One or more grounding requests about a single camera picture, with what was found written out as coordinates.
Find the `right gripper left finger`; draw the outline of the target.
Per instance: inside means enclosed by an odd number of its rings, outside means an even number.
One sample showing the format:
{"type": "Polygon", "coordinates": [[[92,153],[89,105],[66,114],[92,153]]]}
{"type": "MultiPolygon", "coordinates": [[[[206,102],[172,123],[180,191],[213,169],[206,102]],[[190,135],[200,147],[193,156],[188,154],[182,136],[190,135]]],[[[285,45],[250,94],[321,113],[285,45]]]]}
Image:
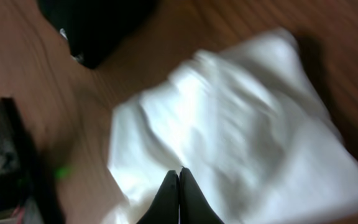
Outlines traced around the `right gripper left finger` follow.
{"type": "Polygon", "coordinates": [[[167,172],[149,209],[137,224],[179,224],[179,178],[167,172]]]}

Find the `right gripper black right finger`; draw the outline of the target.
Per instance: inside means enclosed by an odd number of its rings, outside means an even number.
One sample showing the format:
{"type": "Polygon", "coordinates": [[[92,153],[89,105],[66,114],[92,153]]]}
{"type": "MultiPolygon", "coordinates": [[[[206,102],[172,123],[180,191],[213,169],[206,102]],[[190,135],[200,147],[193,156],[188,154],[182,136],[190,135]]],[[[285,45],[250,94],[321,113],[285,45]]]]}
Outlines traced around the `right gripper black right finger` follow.
{"type": "Polygon", "coordinates": [[[222,224],[188,168],[180,172],[180,224],[222,224]]]}

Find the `white t-shirt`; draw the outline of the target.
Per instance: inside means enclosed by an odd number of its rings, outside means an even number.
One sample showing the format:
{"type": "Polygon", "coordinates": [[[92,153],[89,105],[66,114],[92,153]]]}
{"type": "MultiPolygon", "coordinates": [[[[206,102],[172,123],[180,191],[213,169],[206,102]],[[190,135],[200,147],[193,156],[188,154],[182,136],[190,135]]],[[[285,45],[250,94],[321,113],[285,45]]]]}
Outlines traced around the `white t-shirt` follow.
{"type": "Polygon", "coordinates": [[[224,223],[319,223],[358,213],[345,149],[285,29],[218,54],[200,50],[112,113],[108,169],[136,223],[182,169],[224,223]]]}

